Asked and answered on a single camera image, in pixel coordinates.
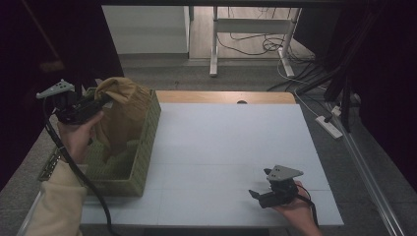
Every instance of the wooden floor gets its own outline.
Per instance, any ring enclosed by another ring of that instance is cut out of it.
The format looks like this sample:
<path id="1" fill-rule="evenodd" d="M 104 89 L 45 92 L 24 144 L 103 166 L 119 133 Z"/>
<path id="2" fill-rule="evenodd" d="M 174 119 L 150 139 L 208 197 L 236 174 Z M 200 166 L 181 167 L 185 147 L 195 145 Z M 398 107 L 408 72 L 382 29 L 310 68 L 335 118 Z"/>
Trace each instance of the wooden floor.
<path id="1" fill-rule="evenodd" d="M 219 18 L 247 18 L 247 19 L 287 19 L 290 9 L 287 8 L 243 8 L 243 7 L 219 7 Z M 190 26 L 190 59 L 210 58 L 212 44 L 212 7 L 194 7 L 194 20 Z M 233 47 L 250 54 L 265 52 L 263 42 L 269 41 L 280 44 L 277 38 L 283 38 L 282 34 L 274 34 L 242 38 L 256 34 L 248 33 L 219 33 L 218 38 L 222 44 Z M 262 55 L 245 55 L 244 53 L 225 48 L 217 42 L 218 58 L 278 58 L 277 51 L 269 51 Z M 296 40 L 291 40 L 291 49 L 297 57 L 308 58 L 313 54 Z"/>

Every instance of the beige sleeve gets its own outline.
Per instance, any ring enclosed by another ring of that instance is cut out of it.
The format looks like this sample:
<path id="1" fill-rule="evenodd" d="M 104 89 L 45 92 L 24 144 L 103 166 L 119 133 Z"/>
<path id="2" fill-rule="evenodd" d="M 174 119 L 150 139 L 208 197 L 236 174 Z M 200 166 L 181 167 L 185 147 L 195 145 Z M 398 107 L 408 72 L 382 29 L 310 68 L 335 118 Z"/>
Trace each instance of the beige sleeve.
<path id="1" fill-rule="evenodd" d="M 59 160 L 50 179 L 42 182 L 40 193 L 26 235 L 82 235 L 79 227 L 87 189 L 69 164 Z"/>

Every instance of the white metal table frame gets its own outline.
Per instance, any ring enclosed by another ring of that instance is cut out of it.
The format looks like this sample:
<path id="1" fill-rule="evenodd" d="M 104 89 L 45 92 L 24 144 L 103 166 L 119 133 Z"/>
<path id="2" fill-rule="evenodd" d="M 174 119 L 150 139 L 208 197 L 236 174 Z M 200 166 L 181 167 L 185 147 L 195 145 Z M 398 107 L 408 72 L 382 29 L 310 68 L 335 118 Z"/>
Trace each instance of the white metal table frame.
<path id="1" fill-rule="evenodd" d="M 301 8 L 295 8 L 289 20 L 277 19 L 229 19 L 217 16 L 217 7 L 213 7 L 212 45 L 209 63 L 209 75 L 217 76 L 217 34 L 219 32 L 240 33 L 276 33 L 285 34 L 282 47 L 278 49 L 280 61 L 288 78 L 294 77 L 294 72 L 288 62 L 287 52 L 292 35 L 297 26 Z"/>

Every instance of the towel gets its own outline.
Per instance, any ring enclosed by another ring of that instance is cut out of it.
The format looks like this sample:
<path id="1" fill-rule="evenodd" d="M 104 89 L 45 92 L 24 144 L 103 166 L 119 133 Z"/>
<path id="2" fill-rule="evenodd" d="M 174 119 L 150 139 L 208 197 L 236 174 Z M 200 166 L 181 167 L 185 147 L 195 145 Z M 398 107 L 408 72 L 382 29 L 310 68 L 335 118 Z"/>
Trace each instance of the towel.
<path id="1" fill-rule="evenodd" d="M 102 82 L 94 98 L 104 93 L 113 101 L 103 106 L 104 117 L 95 125 L 96 138 L 105 146 L 103 161 L 127 148 L 127 142 L 141 136 L 147 110 L 150 106 L 150 89 L 128 78 L 114 77 Z"/>

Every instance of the white tabletop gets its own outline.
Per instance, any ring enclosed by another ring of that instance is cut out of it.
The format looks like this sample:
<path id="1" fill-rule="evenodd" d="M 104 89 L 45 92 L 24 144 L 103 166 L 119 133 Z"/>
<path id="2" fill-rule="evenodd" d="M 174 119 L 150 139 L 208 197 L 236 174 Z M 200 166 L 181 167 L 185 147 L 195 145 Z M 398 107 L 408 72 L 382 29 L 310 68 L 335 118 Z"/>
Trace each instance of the white tabletop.
<path id="1" fill-rule="evenodd" d="M 114 224 L 172 227 L 276 227 L 276 211 L 248 190 L 268 192 L 264 168 L 304 172 L 320 225 L 343 221 L 299 105 L 161 103 L 145 193 L 106 198 Z M 88 197 L 82 223 L 105 223 Z"/>

